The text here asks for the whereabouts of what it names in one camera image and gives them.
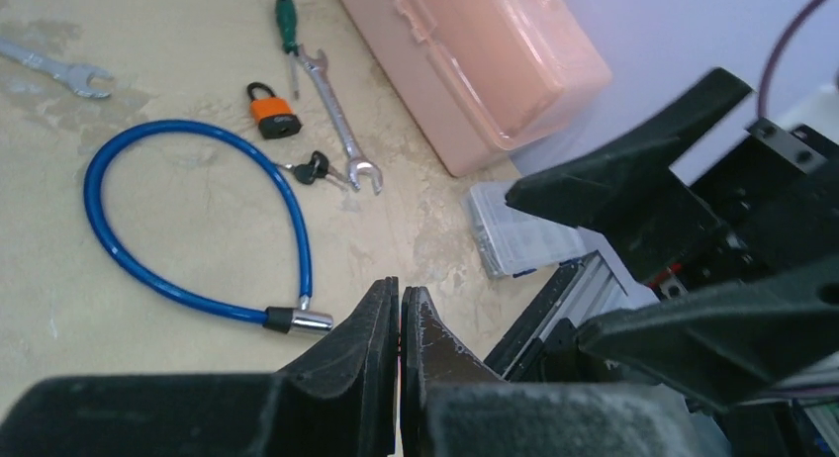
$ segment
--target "padlock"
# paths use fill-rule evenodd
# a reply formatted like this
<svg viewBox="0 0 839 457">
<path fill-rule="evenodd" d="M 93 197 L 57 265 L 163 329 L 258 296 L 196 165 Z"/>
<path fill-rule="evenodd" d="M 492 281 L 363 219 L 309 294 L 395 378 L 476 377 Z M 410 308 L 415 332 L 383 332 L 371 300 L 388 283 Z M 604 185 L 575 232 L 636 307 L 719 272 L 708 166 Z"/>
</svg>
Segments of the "padlock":
<svg viewBox="0 0 839 457">
<path fill-rule="evenodd" d="M 254 91 L 257 89 L 264 91 L 268 97 L 256 99 Z M 250 98 L 250 114 L 253 115 L 264 138 L 293 136 L 303 127 L 288 103 L 278 98 L 270 87 L 262 83 L 250 83 L 247 85 L 247 97 Z"/>
</svg>

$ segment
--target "cable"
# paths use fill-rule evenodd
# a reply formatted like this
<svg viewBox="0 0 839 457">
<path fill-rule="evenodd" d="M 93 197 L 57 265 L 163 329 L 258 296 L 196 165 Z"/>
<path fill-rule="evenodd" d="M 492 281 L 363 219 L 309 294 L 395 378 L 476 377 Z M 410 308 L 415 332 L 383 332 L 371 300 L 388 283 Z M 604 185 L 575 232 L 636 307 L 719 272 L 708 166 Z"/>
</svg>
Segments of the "cable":
<svg viewBox="0 0 839 457">
<path fill-rule="evenodd" d="M 87 168 L 84 177 L 84 209 L 87 212 L 87 219 L 93 228 L 93 232 L 99 238 L 99 242 L 102 243 L 105 250 L 117 261 L 117 264 L 160 295 L 192 309 L 251 323 L 264 324 L 268 319 L 268 315 L 264 311 L 214 301 L 166 281 L 140 264 L 117 239 L 110 225 L 108 225 L 105 210 L 102 206 L 102 182 L 108 165 L 129 145 L 149 136 L 168 133 L 196 134 L 218 139 L 253 159 L 271 177 L 288 207 L 294 234 L 297 238 L 300 296 L 310 298 L 312 296 L 312 257 L 309 250 L 309 237 L 306 233 L 306 225 L 303 222 L 300 206 L 288 183 L 271 160 L 247 140 L 224 129 L 193 121 L 155 121 L 135 126 L 109 140 L 90 161 L 90 166 Z"/>
<path fill-rule="evenodd" d="M 775 43 L 775 47 L 772 48 L 772 53 L 769 55 L 769 59 L 766 62 L 766 67 L 763 70 L 763 75 L 761 76 L 760 87 L 758 88 L 758 117 L 765 118 L 766 117 L 766 104 L 767 98 L 769 96 L 769 86 L 772 82 L 772 76 L 775 74 L 775 68 L 778 67 L 778 60 L 781 58 L 781 54 L 784 53 L 784 50 L 787 49 L 787 45 L 790 43 L 792 36 L 795 35 L 795 32 L 803 25 L 803 23 L 818 9 L 821 4 L 824 3 L 826 0 L 811 0 L 798 12 L 798 15 L 792 19 L 792 22 L 784 29 L 784 32 L 781 34 L 781 37 Z"/>
</svg>

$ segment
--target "white wall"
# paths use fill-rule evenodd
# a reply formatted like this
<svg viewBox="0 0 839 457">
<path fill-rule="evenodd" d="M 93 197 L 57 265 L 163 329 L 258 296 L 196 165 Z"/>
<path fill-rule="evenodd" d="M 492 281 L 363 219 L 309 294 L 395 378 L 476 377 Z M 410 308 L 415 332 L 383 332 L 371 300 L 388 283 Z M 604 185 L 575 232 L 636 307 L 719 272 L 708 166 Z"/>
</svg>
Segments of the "white wall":
<svg viewBox="0 0 839 457">
<path fill-rule="evenodd" d="M 614 73 L 595 104 L 566 131 L 517 152 L 532 173 L 582 155 L 657 112 L 714 66 L 757 88 L 772 45 L 809 0 L 565 0 Z M 792 40 L 769 98 L 772 118 L 835 79 L 839 0 L 830 0 Z M 674 166 L 687 182 L 743 135 L 755 96 Z"/>
</svg>

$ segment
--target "screwdriver shaft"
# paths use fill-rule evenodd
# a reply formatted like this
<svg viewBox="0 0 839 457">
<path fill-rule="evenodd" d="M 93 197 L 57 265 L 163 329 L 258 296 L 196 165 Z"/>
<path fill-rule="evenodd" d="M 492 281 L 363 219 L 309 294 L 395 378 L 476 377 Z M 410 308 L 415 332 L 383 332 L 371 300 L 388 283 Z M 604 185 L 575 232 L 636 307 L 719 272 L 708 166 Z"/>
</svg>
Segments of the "screwdriver shaft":
<svg viewBox="0 0 839 457">
<path fill-rule="evenodd" d="M 297 59 L 295 59 L 294 52 L 289 52 L 289 66 L 291 69 L 291 90 L 294 95 L 294 100 L 300 100 L 300 80 L 297 77 Z"/>
</svg>

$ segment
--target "combination wrench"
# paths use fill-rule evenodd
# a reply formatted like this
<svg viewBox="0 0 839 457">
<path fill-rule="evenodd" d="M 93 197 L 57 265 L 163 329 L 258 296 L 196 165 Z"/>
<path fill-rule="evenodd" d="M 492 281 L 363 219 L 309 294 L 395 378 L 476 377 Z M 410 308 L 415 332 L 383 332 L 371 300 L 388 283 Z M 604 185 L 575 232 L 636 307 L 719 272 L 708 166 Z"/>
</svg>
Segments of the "combination wrench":
<svg viewBox="0 0 839 457">
<path fill-rule="evenodd" d="M 0 54 L 30 67 L 35 71 L 48 74 L 55 81 L 65 85 L 77 96 L 83 98 L 107 98 L 108 91 L 102 91 L 90 86 L 94 77 L 112 79 L 111 73 L 91 64 L 67 64 L 56 61 L 48 56 L 24 48 L 0 37 Z"/>
<path fill-rule="evenodd" d="M 329 117 L 332 119 L 332 124 L 335 130 L 338 131 L 338 136 L 343 143 L 343 149 L 349 157 L 346 165 L 346 176 L 352 187 L 357 191 L 361 189 L 361 184 L 358 182 L 359 175 L 366 175 L 373 181 L 373 192 L 378 195 L 382 191 L 382 171 L 375 163 L 371 162 L 358 146 L 355 141 L 355 134 L 349 127 L 349 123 L 343 114 L 343 110 L 338 103 L 338 98 L 335 97 L 332 86 L 329 84 L 329 78 L 326 77 L 326 68 L 329 66 L 326 59 L 326 53 L 322 49 L 318 50 L 318 57 L 312 58 L 306 54 L 303 45 L 299 45 L 299 52 L 296 56 L 297 60 L 303 66 L 303 69 L 309 73 L 309 77 L 318 88 L 318 93 L 324 101 L 326 110 L 329 112 Z"/>
</svg>

